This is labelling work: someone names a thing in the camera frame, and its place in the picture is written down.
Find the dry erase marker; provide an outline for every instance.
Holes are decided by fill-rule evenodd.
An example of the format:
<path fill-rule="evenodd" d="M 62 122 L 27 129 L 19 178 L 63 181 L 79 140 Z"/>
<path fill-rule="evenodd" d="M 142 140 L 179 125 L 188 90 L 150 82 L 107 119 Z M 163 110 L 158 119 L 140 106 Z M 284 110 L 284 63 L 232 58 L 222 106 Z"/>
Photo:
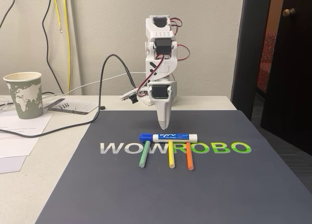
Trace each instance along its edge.
<path fill-rule="evenodd" d="M 190 142 L 197 143 L 197 134 L 186 134 L 186 133 L 176 133 L 176 134 L 150 134 L 142 133 L 139 136 L 142 143 L 148 141 L 153 141 L 154 143 L 166 143 L 170 140 L 173 142 Z"/>

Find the dark wooden door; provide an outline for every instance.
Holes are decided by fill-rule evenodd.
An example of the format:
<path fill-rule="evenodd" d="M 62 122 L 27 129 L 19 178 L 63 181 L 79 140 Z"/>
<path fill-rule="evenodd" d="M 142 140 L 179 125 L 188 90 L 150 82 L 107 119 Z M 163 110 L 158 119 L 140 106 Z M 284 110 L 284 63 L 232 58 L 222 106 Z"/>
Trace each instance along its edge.
<path fill-rule="evenodd" d="M 312 0 L 284 0 L 261 126 L 312 153 Z"/>

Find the brass door knob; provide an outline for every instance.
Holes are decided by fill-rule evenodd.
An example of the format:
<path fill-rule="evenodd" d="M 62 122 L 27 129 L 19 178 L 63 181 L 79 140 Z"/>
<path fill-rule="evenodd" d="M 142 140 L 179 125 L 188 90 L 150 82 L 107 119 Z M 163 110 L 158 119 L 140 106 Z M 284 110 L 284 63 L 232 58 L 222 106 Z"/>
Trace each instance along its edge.
<path fill-rule="evenodd" d="M 295 9 L 286 9 L 283 11 L 283 17 L 294 16 L 296 14 Z"/>

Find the table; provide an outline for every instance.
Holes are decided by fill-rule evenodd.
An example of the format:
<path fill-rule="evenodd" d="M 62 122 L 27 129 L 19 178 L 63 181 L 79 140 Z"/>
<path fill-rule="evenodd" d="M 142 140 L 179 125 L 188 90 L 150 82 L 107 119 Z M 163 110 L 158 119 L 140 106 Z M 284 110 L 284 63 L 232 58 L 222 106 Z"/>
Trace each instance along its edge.
<path fill-rule="evenodd" d="M 98 96 L 67 96 L 77 100 L 97 101 Z M 121 101 L 118 96 L 102 96 L 107 110 L 156 110 L 138 102 Z M 236 110 L 226 96 L 177 96 L 172 110 Z M 52 112 L 45 131 L 85 122 L 94 116 Z M 20 172 L 0 174 L 0 223 L 33 224 L 53 191 L 89 125 L 40 137 Z"/>

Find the white wall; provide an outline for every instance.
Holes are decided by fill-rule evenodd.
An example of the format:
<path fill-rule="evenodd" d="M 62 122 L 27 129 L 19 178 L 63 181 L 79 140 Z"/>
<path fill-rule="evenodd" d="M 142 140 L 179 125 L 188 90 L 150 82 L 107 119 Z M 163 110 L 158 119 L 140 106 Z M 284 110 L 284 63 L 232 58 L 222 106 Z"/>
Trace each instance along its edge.
<path fill-rule="evenodd" d="M 11 0 L 0 0 L 2 16 Z M 58 92 L 45 63 L 45 39 L 41 27 L 48 0 L 16 0 L 0 29 L 0 77 L 33 70 L 43 74 L 43 91 Z M 82 83 L 99 80 L 104 59 L 119 55 L 131 71 L 145 71 L 145 19 L 168 14 L 182 19 L 178 43 L 188 46 L 191 57 L 179 62 L 174 73 L 181 95 L 227 95 L 230 97 L 242 0 L 74 0 Z M 59 33 L 54 5 L 46 28 L 51 44 L 51 65 L 62 86 L 67 87 L 66 48 Z M 183 57 L 182 48 L 178 56 Z M 124 73 L 114 58 L 104 76 Z M 133 75 L 140 84 L 143 75 Z M 123 94 L 131 89 L 126 76 L 107 81 L 104 94 Z M 0 94 L 7 94 L 0 81 Z M 98 85 L 85 94 L 97 94 Z"/>
<path fill-rule="evenodd" d="M 0 0 L 0 20 L 12 0 Z M 46 42 L 41 26 L 49 0 L 15 0 L 0 29 L 0 95 L 9 95 L 5 75 L 34 71 L 42 73 L 42 91 L 59 93 L 59 88 L 46 64 Z M 45 20 L 49 39 L 49 61 L 61 83 L 67 88 L 66 51 L 59 32 L 54 3 Z"/>

